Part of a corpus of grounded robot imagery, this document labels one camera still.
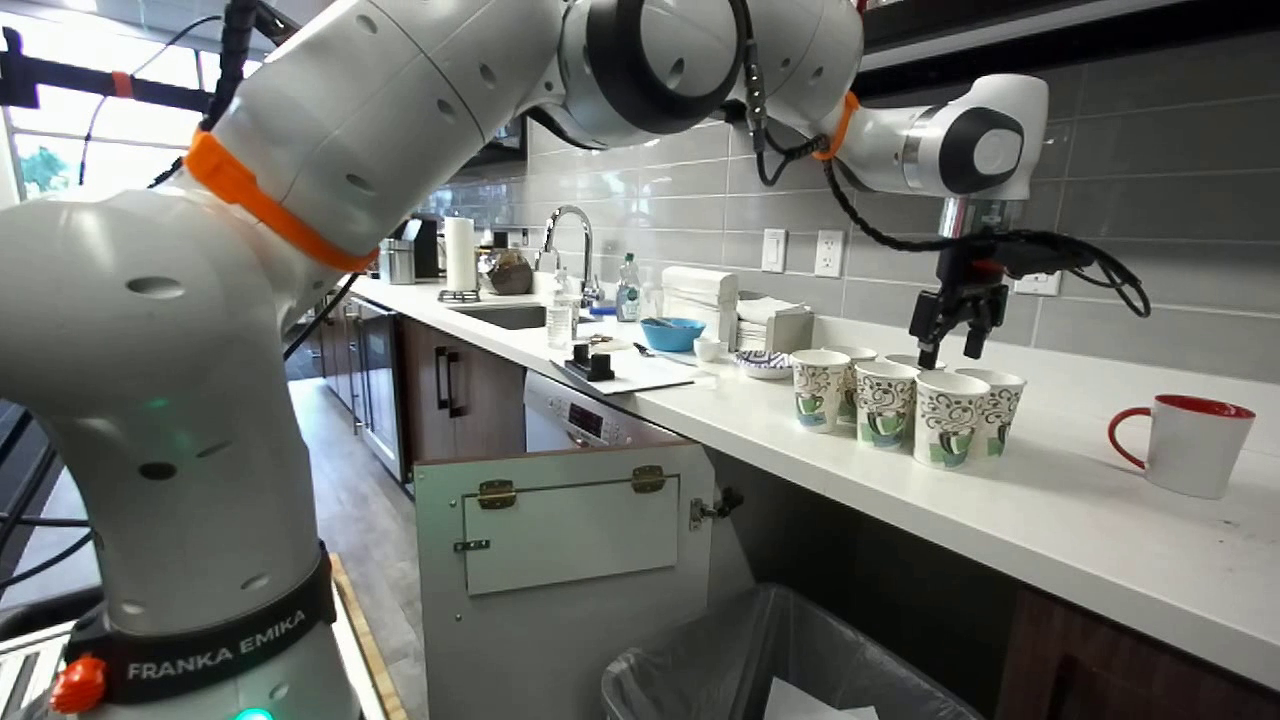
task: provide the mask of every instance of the white cup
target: white cup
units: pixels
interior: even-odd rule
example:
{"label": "white cup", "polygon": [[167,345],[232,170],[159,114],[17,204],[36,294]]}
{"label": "white cup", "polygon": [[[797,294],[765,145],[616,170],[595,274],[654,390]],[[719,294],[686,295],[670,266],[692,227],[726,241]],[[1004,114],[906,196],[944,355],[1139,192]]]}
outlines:
{"label": "white cup", "polygon": [[[1119,425],[1136,418],[1153,418],[1147,461],[1119,446]],[[1114,418],[1107,439],[1128,463],[1147,474],[1153,483],[1181,496],[1220,501],[1249,428],[1253,409],[1207,396],[1156,396],[1156,409],[1124,409]]]}
{"label": "white cup", "polygon": [[987,405],[984,405],[984,425],[975,428],[974,452],[975,457],[1004,457],[1010,428],[1012,428],[1012,418],[1015,418],[1015,405],[1022,405],[1027,379],[1001,372],[1001,369],[955,369],[955,372],[994,385]]}
{"label": "white cup", "polygon": [[875,449],[913,457],[917,434],[917,369],[908,363],[855,363],[855,436]]}
{"label": "white cup", "polygon": [[698,342],[692,342],[692,355],[698,355],[699,363],[726,363],[726,345],[716,345],[713,337],[698,337]]}
{"label": "white cup", "polygon": [[994,385],[955,372],[919,372],[917,391],[917,461],[961,469],[984,428]]}
{"label": "white cup", "polygon": [[797,422],[811,434],[854,436],[854,355],[833,348],[792,351]]}

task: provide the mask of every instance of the paper towel roll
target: paper towel roll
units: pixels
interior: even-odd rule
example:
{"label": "paper towel roll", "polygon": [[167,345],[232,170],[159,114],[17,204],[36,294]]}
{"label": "paper towel roll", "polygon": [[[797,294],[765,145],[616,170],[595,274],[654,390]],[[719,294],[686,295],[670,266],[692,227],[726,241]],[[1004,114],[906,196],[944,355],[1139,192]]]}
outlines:
{"label": "paper towel roll", "polygon": [[478,270],[480,238],[470,215],[445,215],[445,285],[453,294],[471,294],[480,285]]}

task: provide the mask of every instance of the faucet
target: faucet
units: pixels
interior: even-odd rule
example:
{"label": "faucet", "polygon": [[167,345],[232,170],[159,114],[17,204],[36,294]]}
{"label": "faucet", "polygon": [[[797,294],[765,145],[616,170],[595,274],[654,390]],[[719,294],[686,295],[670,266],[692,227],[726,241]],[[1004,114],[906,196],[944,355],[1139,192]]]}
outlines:
{"label": "faucet", "polygon": [[560,204],[560,207],[554,213],[554,221],[549,221],[549,241],[543,241],[543,255],[554,253],[554,243],[558,243],[558,226],[560,226],[564,215],[575,215],[575,221],[584,226],[584,285],[581,285],[581,304],[594,304],[594,300],[600,295],[600,289],[594,285],[594,221],[587,221],[584,207]]}

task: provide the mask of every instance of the window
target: window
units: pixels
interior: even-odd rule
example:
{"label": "window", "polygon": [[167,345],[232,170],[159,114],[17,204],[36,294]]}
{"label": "window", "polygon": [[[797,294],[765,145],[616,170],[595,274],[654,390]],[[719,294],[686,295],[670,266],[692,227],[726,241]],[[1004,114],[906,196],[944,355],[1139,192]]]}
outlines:
{"label": "window", "polygon": [[[23,53],[76,67],[132,72],[182,88],[215,83],[215,53],[165,49],[165,36],[143,36],[126,23],[91,22],[67,31],[58,22],[0,11],[0,23],[23,31]],[[65,188],[115,192],[149,188],[191,142],[199,114],[137,101],[106,101],[39,83],[39,109],[4,109],[23,196]]]}

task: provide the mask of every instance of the sink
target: sink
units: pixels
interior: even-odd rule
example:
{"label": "sink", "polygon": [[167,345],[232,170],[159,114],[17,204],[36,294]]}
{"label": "sink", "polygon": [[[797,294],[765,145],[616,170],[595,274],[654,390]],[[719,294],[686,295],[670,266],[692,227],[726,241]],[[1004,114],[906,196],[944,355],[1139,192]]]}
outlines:
{"label": "sink", "polygon": [[549,323],[549,308],[543,304],[470,304],[470,308],[455,308],[463,317],[478,317],[485,323],[496,323],[496,329],[543,329]]}

